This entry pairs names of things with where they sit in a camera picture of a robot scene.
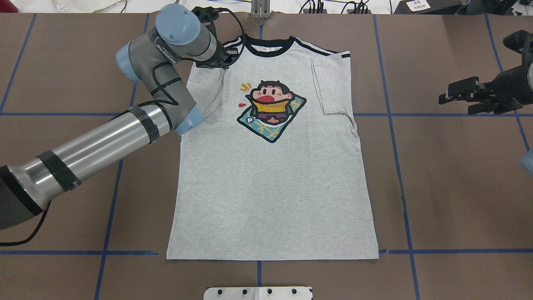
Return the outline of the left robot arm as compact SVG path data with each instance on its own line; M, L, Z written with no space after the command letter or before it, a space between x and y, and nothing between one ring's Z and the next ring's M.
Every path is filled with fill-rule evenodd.
M192 61L208 68L234 62L216 37L220 8L164 6L155 25L116 53L120 71L142 82L151 101L134 105L112 120L24 165L1 167L0 226L8 229L48 210L56 196L74 190L109 165L163 135L183 135L205 119L175 65Z

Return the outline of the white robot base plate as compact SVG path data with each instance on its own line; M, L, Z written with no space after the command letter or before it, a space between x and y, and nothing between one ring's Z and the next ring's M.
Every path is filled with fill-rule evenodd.
M212 287L204 292L204 300L312 300L311 287Z

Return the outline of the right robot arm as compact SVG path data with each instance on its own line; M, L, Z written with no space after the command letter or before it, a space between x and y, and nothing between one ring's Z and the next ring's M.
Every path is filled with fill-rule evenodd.
M448 85L439 95L438 104L466 101L471 105L468 114L493 113L496 115L519 110L533 102L532 92L532 33L518 30L503 40L506 48L521 55L521 65L499 73L490 82L482 83L470 77Z

